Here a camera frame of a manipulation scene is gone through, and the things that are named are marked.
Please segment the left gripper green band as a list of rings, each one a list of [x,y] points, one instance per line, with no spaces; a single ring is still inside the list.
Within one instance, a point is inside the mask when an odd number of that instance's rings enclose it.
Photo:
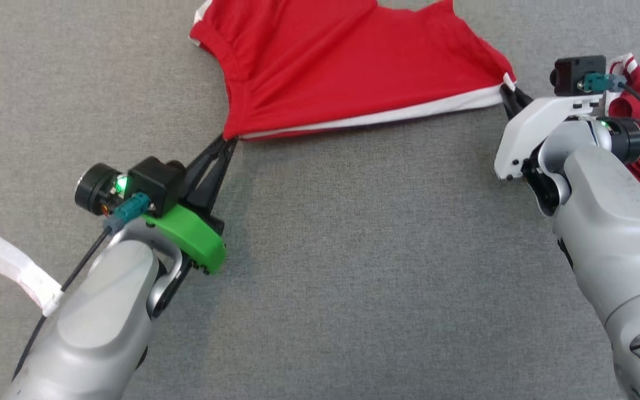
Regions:
[[[188,193],[191,210],[178,204],[162,217],[142,216],[208,275],[220,271],[226,260],[226,244],[196,213],[211,214],[237,144],[237,139],[226,141],[219,135],[186,167],[180,193]]]

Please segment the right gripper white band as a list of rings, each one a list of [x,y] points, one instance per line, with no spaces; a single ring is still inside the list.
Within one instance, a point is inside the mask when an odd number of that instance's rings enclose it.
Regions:
[[[500,95],[508,123],[494,170],[502,180],[523,177],[523,167],[533,156],[539,168],[553,172],[579,147],[607,147],[607,126],[592,114],[602,94],[533,99],[505,83]]]

